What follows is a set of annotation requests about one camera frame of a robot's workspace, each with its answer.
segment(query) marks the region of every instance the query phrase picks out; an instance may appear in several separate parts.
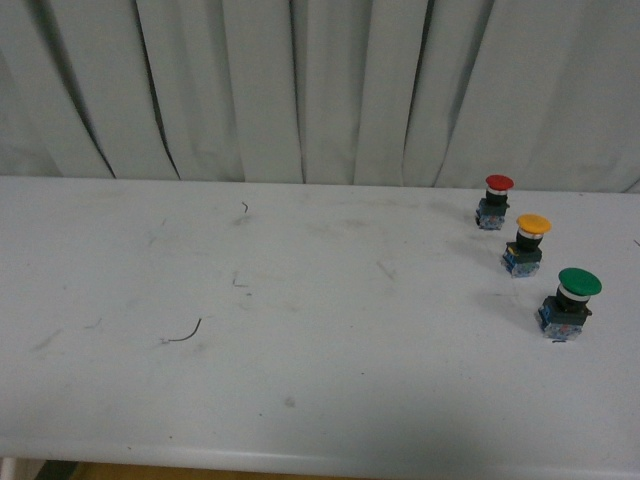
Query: yellow push button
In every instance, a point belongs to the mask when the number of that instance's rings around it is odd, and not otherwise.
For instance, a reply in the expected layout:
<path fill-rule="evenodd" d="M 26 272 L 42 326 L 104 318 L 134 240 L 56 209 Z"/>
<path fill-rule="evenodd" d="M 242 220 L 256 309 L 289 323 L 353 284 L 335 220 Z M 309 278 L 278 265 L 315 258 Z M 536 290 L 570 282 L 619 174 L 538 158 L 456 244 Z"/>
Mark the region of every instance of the yellow push button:
<path fill-rule="evenodd" d="M 551 230 L 551 222 L 540 215 L 527 213 L 518 217 L 518 226 L 531 235 L 542 235 Z"/>

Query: white curtain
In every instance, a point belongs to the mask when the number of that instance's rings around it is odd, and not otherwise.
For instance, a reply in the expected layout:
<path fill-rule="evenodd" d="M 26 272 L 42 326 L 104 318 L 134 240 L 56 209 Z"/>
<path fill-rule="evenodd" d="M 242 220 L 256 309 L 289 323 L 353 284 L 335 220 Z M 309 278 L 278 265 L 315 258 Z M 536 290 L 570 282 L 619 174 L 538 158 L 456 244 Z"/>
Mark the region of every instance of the white curtain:
<path fill-rule="evenodd" d="M 2 0 L 0 174 L 640 192 L 637 0 Z"/>

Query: floor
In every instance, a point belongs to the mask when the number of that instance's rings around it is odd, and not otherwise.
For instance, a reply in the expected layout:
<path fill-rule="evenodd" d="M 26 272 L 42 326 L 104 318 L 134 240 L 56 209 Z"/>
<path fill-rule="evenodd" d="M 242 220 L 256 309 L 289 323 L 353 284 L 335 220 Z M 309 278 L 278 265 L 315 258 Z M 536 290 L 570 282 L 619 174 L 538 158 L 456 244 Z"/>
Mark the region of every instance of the floor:
<path fill-rule="evenodd" d="M 44 460 L 0 458 L 0 480 L 34 480 Z"/>
<path fill-rule="evenodd" d="M 340 480 L 335 477 L 277 475 L 191 468 L 81 463 L 71 480 Z"/>

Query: wire scrap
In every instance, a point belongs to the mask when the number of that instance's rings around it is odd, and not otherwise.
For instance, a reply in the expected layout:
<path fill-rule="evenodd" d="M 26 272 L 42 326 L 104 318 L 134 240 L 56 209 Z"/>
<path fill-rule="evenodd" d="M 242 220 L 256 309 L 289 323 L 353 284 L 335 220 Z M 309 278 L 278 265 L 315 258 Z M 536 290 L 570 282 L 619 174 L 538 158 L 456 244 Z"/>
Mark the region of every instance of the wire scrap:
<path fill-rule="evenodd" d="M 196 332 L 198 331 L 198 328 L 200 328 L 200 322 L 202 322 L 202 318 L 198 319 L 198 323 L 196 325 L 196 328 L 193 330 L 193 332 L 191 332 L 186 337 L 184 337 L 184 338 L 170 338 L 170 339 L 162 338 L 161 339 L 162 343 L 166 344 L 166 343 L 170 343 L 170 342 L 184 342 L 185 340 L 189 340 L 191 337 L 193 337 L 196 334 Z"/>

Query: scuff mark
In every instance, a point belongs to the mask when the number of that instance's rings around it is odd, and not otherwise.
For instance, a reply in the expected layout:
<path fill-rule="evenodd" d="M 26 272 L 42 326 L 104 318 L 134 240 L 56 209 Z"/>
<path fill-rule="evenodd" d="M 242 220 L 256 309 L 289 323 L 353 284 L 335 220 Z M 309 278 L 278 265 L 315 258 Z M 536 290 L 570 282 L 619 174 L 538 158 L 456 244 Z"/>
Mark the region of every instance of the scuff mark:
<path fill-rule="evenodd" d="M 51 335 L 49 335 L 47 338 L 45 338 L 42 342 L 40 342 L 38 345 L 33 347 L 31 349 L 31 351 L 32 352 L 37 352 L 38 350 L 42 350 L 43 348 L 47 347 L 54 338 L 56 338 L 58 335 L 60 335 L 60 333 L 62 333 L 62 329 L 61 328 L 59 328 L 58 330 L 53 332 Z"/>
<path fill-rule="evenodd" d="M 233 225 L 235 225 L 236 227 L 240 227 L 242 225 L 246 225 L 247 223 L 249 223 L 250 220 L 251 220 L 251 215 L 245 214 L 244 216 L 234 220 Z"/>
<path fill-rule="evenodd" d="M 249 288 L 249 285 L 238 283 L 238 272 L 233 272 L 233 281 L 231 283 L 233 284 L 234 287 Z"/>
<path fill-rule="evenodd" d="M 95 328 L 98 328 L 98 325 L 100 325 L 100 322 L 102 322 L 102 317 L 100 317 L 100 318 L 98 319 L 98 321 L 97 321 L 95 324 L 93 324 L 93 325 L 87 325 L 87 326 L 85 326 L 84 328 L 85 328 L 85 329 L 87 329 L 87 330 L 93 330 L 93 329 L 95 329 Z"/>
<path fill-rule="evenodd" d="M 320 237 L 320 238 L 326 238 L 329 240 L 334 240 L 334 239 L 338 239 L 343 235 L 343 232 L 331 228 L 331 226 L 329 224 L 311 224 L 308 223 L 306 224 L 307 229 L 309 230 L 309 233 L 313 236 L 316 237 Z"/>
<path fill-rule="evenodd" d="M 193 348 L 193 352 L 192 355 L 198 355 L 202 352 L 204 352 L 206 349 L 208 348 L 208 345 L 205 343 L 198 343 L 194 348 Z"/>
<path fill-rule="evenodd" d="M 300 305 L 298 305 L 296 302 L 292 302 L 290 300 L 287 300 L 285 302 L 282 302 L 281 307 L 288 311 L 288 312 L 292 312 L 292 313 L 296 313 L 300 311 Z"/>
<path fill-rule="evenodd" d="M 349 218 L 345 220 L 343 223 L 347 228 L 355 228 L 355 229 L 369 226 L 367 222 L 363 222 L 362 220 L 358 220 L 354 218 Z"/>
<path fill-rule="evenodd" d="M 380 260 L 378 260 L 376 262 L 376 265 L 380 268 L 380 270 L 382 270 L 382 272 L 390 279 L 390 280 L 395 280 L 396 279 L 396 271 L 395 270 L 391 270 L 389 271 L 383 264 L 382 262 L 380 262 Z"/>
<path fill-rule="evenodd" d="M 381 198 L 376 200 L 360 200 L 360 201 L 342 201 L 338 202 L 338 205 L 367 205 L 371 207 L 403 207 L 403 208 L 418 208 L 419 203 L 404 203 L 399 202 L 393 198 Z"/>

